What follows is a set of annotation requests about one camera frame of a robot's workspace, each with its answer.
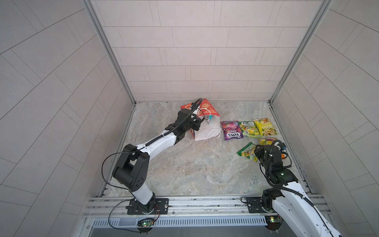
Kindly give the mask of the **left circuit board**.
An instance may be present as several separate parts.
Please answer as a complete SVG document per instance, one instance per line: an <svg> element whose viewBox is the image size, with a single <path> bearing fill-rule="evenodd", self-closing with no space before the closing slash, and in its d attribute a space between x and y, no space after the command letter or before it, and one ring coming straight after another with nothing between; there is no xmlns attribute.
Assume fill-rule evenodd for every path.
<svg viewBox="0 0 379 237"><path fill-rule="evenodd" d="M145 218L142 220L139 220L137 223L137 226L140 228L150 228L154 225L155 219L154 218Z"/></svg>

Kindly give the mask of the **right circuit board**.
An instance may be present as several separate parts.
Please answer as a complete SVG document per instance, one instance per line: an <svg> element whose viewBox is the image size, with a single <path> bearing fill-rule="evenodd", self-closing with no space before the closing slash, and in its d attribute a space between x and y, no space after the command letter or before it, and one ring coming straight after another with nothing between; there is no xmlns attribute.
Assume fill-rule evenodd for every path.
<svg viewBox="0 0 379 237"><path fill-rule="evenodd" d="M278 231L283 222L279 215L265 216L265 221L267 223L266 228L270 231Z"/></svg>

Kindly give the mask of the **aluminium mounting rail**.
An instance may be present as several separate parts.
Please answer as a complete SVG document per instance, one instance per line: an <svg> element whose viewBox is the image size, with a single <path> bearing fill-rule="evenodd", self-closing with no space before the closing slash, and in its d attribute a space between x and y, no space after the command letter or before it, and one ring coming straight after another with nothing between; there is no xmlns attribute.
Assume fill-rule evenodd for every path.
<svg viewBox="0 0 379 237"><path fill-rule="evenodd" d="M168 196L169 207L167 214L128 215L126 207L133 199L131 197L97 197L91 198L83 216L84 217L107 217L107 216L227 216L227 215L269 215L269 213L252 213L248 211L243 202L244 197L259 197L254 195L206 195L206 196Z"/></svg>

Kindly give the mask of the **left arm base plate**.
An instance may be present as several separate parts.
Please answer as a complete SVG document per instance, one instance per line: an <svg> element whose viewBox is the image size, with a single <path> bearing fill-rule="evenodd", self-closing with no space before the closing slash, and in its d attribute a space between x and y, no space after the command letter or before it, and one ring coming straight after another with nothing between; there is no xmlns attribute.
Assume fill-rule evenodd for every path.
<svg viewBox="0 0 379 237"><path fill-rule="evenodd" d="M126 207L128 215L152 215L167 214L169 207L168 198L153 198L146 205L136 199L132 199Z"/></svg>

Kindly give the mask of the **yellow snack packet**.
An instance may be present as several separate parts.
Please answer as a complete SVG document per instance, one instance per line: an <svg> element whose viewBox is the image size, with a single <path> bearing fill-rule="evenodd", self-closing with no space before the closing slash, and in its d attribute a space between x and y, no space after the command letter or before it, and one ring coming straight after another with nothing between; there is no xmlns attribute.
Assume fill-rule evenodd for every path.
<svg viewBox="0 0 379 237"><path fill-rule="evenodd" d="M262 137L277 135L277 131L269 118L254 119L254 123Z"/></svg>

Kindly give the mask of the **purple snack packet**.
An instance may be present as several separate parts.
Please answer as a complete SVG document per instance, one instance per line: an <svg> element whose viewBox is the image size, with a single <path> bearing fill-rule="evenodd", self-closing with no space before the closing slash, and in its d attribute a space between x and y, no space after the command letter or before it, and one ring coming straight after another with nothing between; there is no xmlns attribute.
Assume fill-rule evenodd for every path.
<svg viewBox="0 0 379 237"><path fill-rule="evenodd" d="M238 121L222 121L221 127L223 129L225 141L243 138L243 133Z"/></svg>

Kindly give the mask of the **teal snack packet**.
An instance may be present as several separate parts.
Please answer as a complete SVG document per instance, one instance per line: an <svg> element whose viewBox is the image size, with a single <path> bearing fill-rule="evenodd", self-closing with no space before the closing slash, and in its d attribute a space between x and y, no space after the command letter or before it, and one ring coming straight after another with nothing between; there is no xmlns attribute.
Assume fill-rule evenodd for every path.
<svg viewBox="0 0 379 237"><path fill-rule="evenodd" d="M212 118L213 118L213 116L212 115L206 115L205 118L206 118L207 123L210 123L211 120L212 120Z"/></svg>

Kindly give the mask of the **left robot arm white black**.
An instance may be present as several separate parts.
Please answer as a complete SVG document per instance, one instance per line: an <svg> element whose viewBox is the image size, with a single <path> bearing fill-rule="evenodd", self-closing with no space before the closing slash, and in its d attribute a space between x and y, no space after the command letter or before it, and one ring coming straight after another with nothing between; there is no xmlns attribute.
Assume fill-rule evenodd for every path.
<svg viewBox="0 0 379 237"><path fill-rule="evenodd" d="M124 147L112 177L134 196L137 211L151 213L155 207L156 196L145 184L150 161L181 141L186 132L198 131L203 121L204 117L198 117L194 110L181 109L176 121L166 127L162 134L138 146L128 144Z"/></svg>

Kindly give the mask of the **red paper gift bag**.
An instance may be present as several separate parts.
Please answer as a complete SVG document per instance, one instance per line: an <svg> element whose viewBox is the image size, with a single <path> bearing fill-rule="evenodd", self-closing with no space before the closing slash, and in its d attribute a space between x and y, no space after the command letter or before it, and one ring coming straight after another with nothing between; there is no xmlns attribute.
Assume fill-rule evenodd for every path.
<svg viewBox="0 0 379 237"><path fill-rule="evenodd" d="M219 138L221 135L220 115L207 99L203 99L199 108L195 113L200 118L205 118L206 115L212 115L210 123L207 123L206 118L201 123L199 131L190 130L195 141L207 140L210 138Z"/></svg>

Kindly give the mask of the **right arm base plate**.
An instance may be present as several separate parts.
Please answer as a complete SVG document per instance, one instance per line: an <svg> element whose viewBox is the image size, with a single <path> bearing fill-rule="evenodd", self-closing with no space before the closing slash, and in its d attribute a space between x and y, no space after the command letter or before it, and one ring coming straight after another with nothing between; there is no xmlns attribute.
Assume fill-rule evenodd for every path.
<svg viewBox="0 0 379 237"><path fill-rule="evenodd" d="M266 210L263 207L262 199L260 197L244 197L243 201L247 207L250 214L252 213L274 213L273 210Z"/></svg>

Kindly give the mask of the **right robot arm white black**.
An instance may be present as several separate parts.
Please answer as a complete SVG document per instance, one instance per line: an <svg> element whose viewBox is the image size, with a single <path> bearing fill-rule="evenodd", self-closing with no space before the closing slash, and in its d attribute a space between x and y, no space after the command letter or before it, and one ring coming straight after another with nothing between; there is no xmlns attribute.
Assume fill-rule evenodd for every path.
<svg viewBox="0 0 379 237"><path fill-rule="evenodd" d="M299 179L290 170L285 144L280 140L270 145L257 145L254 154L260 170L270 185L263 191L261 205L267 213L277 213L298 237L341 237L342 234L323 216L309 199Z"/></svg>

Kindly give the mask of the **circuit board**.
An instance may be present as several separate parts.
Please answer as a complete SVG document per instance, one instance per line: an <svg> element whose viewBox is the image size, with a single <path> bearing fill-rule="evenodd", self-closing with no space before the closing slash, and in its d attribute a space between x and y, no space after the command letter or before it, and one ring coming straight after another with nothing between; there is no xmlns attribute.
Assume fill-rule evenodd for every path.
<svg viewBox="0 0 379 237"><path fill-rule="evenodd" d="M137 223L137 226L140 228L150 228L154 225L155 219L154 218L145 218L142 220L139 220Z"/></svg>
<svg viewBox="0 0 379 237"><path fill-rule="evenodd" d="M265 216L265 221L267 223L266 228L270 231L278 231L283 222L279 215Z"/></svg>

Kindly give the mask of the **lime green snack packet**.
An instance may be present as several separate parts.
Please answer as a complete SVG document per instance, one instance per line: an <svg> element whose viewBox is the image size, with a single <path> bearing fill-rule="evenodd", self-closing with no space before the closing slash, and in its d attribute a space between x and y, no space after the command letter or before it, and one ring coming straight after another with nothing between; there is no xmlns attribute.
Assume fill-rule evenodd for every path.
<svg viewBox="0 0 379 237"><path fill-rule="evenodd" d="M240 149L237 154L241 157L245 157L249 160L253 160L255 162L258 161L257 156L255 155L255 148L256 145L252 142L248 143L246 146L244 146L242 149Z"/></svg>

